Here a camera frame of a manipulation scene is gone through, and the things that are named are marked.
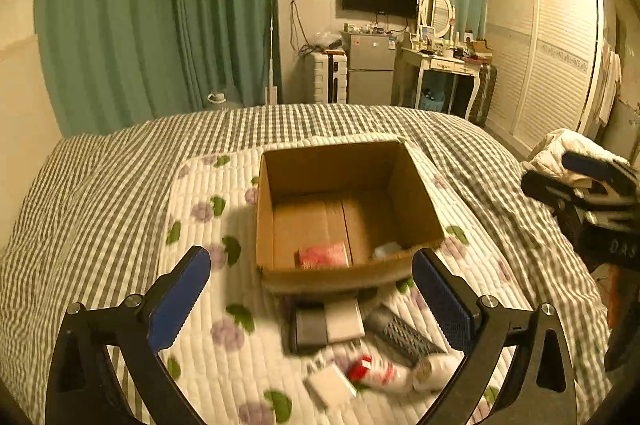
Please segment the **person's right hand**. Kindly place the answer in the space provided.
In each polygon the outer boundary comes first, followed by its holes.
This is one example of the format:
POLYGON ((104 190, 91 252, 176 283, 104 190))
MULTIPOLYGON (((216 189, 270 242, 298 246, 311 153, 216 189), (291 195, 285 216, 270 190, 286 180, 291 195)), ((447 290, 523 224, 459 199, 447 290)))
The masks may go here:
POLYGON ((639 272, 611 265, 608 267, 608 328, 614 331, 633 301, 638 299, 639 272))

